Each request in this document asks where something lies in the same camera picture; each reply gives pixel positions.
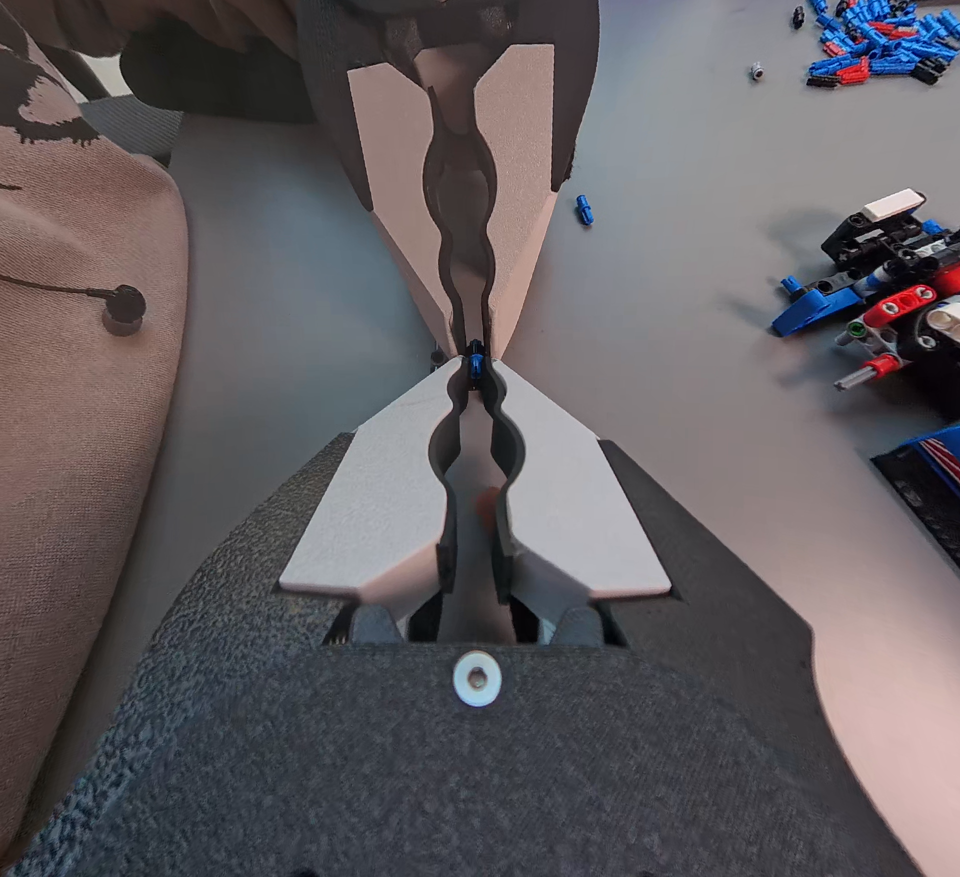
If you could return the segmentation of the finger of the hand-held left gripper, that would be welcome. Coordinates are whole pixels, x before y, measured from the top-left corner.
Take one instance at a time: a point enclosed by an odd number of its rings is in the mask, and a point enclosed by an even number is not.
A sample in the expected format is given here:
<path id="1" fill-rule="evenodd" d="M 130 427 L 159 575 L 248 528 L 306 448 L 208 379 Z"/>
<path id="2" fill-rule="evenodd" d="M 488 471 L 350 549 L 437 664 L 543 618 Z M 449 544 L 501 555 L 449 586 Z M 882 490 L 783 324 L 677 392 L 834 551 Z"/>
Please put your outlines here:
<path id="1" fill-rule="evenodd" d="M 486 297 L 488 353 L 501 359 L 517 328 L 557 194 L 552 188 L 554 46 L 508 47 L 474 87 L 477 130 L 495 171 L 486 223 L 494 271 Z"/>
<path id="2" fill-rule="evenodd" d="M 455 341 L 454 308 L 441 279 L 441 230 L 425 195 L 434 137 L 428 93 L 390 63 L 357 67 L 347 77 L 370 216 L 434 341 L 448 358 L 455 357 L 462 345 Z"/>

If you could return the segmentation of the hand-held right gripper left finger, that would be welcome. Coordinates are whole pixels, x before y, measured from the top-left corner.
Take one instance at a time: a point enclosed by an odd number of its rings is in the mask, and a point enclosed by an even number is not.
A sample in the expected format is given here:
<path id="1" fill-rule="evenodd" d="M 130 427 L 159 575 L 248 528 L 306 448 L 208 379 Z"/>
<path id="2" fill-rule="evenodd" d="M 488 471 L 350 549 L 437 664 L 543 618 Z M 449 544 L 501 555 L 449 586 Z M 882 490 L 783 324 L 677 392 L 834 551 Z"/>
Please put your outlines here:
<path id="1" fill-rule="evenodd" d="M 396 619 L 453 591 L 466 360 L 450 359 L 357 427 L 278 586 L 387 607 Z"/>

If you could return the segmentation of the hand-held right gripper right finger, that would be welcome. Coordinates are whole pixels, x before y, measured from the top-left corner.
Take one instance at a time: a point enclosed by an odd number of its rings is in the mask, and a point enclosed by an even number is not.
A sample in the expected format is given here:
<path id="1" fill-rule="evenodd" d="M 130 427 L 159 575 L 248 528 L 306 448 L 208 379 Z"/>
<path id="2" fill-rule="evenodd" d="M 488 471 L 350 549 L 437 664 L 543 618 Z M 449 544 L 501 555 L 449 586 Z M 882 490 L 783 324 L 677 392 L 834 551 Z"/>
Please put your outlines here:
<path id="1" fill-rule="evenodd" d="M 504 476 L 498 602 L 552 627 L 574 607 L 665 596 L 671 581 L 598 436 L 499 359 L 486 361 L 490 453 Z"/>

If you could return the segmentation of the grey desk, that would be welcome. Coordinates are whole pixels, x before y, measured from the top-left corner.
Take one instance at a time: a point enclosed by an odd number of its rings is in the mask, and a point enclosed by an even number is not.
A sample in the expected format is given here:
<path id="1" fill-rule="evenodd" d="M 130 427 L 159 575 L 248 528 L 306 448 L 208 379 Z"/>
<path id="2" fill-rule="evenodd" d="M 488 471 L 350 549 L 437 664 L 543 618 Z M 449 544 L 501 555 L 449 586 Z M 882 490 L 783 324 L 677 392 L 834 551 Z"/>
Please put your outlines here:
<path id="1" fill-rule="evenodd" d="M 849 354 L 830 330 L 766 331 L 779 280 L 817 268 L 865 203 L 914 187 L 958 223 L 957 72 L 813 91 L 815 39 L 788 23 L 801 1 L 600 0 L 572 178 L 506 361 L 808 620 L 849 762 L 919 868 L 958 875 L 958 576 L 869 464 L 938 423 L 894 379 L 836 393 Z M 316 128 L 189 116 L 170 172 L 191 263 L 165 444 L 27 828 L 199 564 L 422 379 L 433 345 Z"/>

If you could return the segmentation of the black padded wrist rest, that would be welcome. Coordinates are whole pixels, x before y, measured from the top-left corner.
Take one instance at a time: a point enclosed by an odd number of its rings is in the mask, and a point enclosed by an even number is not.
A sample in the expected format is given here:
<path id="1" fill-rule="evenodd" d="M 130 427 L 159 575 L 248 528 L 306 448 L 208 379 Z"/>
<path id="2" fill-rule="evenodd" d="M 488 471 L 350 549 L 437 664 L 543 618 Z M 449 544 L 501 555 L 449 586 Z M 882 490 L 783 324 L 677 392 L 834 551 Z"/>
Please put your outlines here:
<path id="1" fill-rule="evenodd" d="M 162 18 L 134 32 L 119 58 L 143 103 L 184 114 L 290 125 L 317 122 L 300 64 L 266 38 L 237 51 Z"/>

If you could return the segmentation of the person's beige hoodie torso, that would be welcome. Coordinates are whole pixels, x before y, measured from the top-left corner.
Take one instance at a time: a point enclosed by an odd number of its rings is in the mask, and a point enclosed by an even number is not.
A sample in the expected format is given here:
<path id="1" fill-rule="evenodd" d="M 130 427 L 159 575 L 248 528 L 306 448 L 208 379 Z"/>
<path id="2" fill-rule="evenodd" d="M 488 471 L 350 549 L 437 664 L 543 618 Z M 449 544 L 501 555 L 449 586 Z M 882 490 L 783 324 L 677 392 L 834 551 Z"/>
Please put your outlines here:
<path id="1" fill-rule="evenodd" d="M 1 844 L 34 784 L 114 595 L 150 484 L 186 317 L 181 194 L 89 125 L 1 16 L 2 275 L 146 299 L 110 333 L 102 301 L 2 282 Z"/>

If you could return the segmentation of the pile of blue red pins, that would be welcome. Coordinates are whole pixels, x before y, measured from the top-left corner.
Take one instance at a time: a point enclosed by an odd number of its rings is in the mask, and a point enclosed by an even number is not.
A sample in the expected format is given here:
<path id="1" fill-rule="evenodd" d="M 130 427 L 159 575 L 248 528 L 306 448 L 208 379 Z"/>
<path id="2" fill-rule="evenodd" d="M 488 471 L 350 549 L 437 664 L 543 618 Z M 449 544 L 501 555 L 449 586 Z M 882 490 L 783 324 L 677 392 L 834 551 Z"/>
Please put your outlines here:
<path id="1" fill-rule="evenodd" d="M 806 69 L 805 85 L 834 91 L 871 79 L 912 79 L 934 87 L 959 55 L 959 19 L 949 8 L 918 15 L 908 0 L 805 0 L 790 26 L 798 31 L 811 11 L 821 57 Z"/>

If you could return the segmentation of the toy brick race car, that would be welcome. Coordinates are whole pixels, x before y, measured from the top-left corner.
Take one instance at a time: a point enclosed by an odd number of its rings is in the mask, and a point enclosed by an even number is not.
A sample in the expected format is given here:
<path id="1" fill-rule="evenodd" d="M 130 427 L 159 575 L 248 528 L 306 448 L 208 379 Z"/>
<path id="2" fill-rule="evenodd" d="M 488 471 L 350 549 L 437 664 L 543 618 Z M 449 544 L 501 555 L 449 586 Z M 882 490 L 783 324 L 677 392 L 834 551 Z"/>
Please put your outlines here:
<path id="1" fill-rule="evenodd" d="M 834 343 L 861 361 L 834 389 L 849 392 L 904 375 L 946 422 L 871 464 L 959 564 L 959 235 L 918 211 L 906 187 L 844 218 L 823 242 L 833 270 L 810 283 L 780 282 L 788 306 L 770 331 L 785 339 L 835 318 Z"/>

